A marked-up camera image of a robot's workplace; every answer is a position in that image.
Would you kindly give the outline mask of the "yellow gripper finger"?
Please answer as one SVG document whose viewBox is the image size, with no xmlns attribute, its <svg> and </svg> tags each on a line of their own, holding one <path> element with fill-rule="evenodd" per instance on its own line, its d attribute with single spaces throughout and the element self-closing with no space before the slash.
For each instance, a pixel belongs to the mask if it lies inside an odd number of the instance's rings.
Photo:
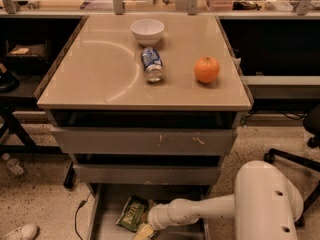
<svg viewBox="0 0 320 240">
<path fill-rule="evenodd" d="M 133 237 L 133 240 L 150 240 L 155 234 L 154 228 L 150 224 L 142 224 Z"/>
</svg>

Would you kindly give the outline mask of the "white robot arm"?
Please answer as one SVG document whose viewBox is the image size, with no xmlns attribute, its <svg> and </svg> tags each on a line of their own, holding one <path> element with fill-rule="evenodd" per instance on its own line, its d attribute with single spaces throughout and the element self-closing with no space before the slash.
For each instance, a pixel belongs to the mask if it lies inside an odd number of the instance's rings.
<svg viewBox="0 0 320 240">
<path fill-rule="evenodd" d="M 233 218 L 236 240 L 298 240 L 295 222 L 303 208 L 300 192 L 281 171 L 263 161 L 250 161 L 239 169 L 233 194 L 158 204 L 133 240 L 149 240 L 160 230 L 194 224 L 200 218 Z"/>
</svg>

